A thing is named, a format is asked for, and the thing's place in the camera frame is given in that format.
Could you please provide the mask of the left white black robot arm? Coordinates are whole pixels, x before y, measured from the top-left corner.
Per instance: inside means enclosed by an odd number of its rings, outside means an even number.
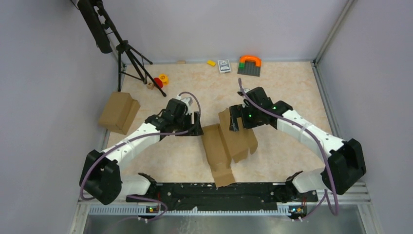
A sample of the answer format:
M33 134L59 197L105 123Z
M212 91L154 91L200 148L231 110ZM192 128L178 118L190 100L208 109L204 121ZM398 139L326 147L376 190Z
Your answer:
M193 102L198 108L201 107L195 96L178 95L170 99L160 113L149 116L137 130L114 146L103 151L90 151L79 181L80 198L97 199L104 205L128 195L138 195L147 202L153 200L156 188L150 176L140 174L136 182L125 182L121 178L121 171L140 153L167 136L202 135L201 111L191 110ZM86 198L85 193L90 194L90 197Z

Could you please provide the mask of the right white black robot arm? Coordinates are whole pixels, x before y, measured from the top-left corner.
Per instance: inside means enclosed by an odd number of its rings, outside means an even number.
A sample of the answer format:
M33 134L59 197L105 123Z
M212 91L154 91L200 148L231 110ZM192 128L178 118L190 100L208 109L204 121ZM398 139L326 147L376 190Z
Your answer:
M231 131L270 125L295 138L325 164L323 168L297 172L286 180L285 193L290 200L298 201L306 192L318 189L342 195L366 174L362 146L357 140L345 141L323 131L286 102L273 102L262 87L242 88L238 95L244 102L229 108Z

